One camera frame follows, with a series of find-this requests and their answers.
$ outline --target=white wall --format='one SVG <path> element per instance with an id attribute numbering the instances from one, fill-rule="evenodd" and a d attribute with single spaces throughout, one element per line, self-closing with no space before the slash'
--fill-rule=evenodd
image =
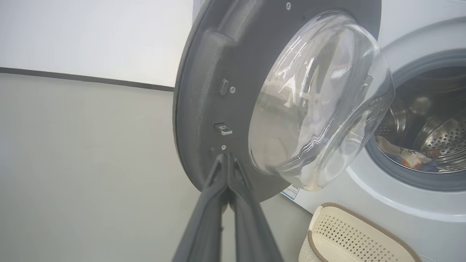
<path id="1" fill-rule="evenodd" d="M 0 0 L 0 67 L 174 86 L 193 0 Z"/>

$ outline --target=perforated basket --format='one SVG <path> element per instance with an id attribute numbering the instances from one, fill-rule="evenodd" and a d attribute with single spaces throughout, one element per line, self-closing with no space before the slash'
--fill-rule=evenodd
<path id="1" fill-rule="evenodd" d="M 422 262 L 405 242 L 333 203 L 314 212 L 299 262 Z"/>

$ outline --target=gray wall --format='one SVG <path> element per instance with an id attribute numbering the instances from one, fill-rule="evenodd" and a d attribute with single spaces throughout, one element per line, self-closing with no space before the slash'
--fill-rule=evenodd
<path id="1" fill-rule="evenodd" d="M 0 74 L 0 261 L 169 261 L 199 192 L 173 144 L 172 93 Z M 262 203 L 286 261 L 311 215 Z M 224 214 L 223 257 L 234 261 Z"/>

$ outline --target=white washing machine body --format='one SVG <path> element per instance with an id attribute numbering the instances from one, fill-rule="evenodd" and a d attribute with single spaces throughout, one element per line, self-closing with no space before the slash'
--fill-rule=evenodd
<path id="1" fill-rule="evenodd" d="M 442 54 L 466 52 L 466 2 L 459 0 L 384 0 L 378 42 L 396 85 L 419 73 L 466 66 Z M 435 56 L 412 71 L 409 64 Z M 311 213 L 325 202 L 343 205 L 406 241 L 424 262 L 465 259 L 466 191 L 443 192 L 411 186 L 390 176 L 363 149 L 349 167 L 320 191 L 300 189 L 294 202 Z"/>

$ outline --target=transparent glass bowl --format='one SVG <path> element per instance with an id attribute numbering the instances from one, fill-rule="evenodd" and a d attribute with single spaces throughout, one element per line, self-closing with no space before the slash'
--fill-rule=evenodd
<path id="1" fill-rule="evenodd" d="M 374 37 L 344 12 L 322 13 L 293 36 L 262 86 L 251 160 L 263 173 L 320 189 L 364 147 L 394 94 Z"/>

